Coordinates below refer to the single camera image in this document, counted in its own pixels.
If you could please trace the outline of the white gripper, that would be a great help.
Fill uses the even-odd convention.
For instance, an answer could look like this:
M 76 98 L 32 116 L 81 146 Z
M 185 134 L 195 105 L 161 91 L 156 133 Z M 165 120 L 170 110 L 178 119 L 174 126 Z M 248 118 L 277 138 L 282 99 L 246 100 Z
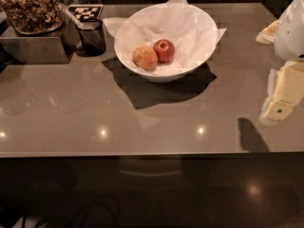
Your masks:
M 263 31 L 256 41 L 274 43 L 275 54 L 288 61 L 280 70 L 271 69 L 266 98 L 259 116 L 265 125 L 287 119 L 304 99 L 304 0 L 293 0 L 288 8 Z

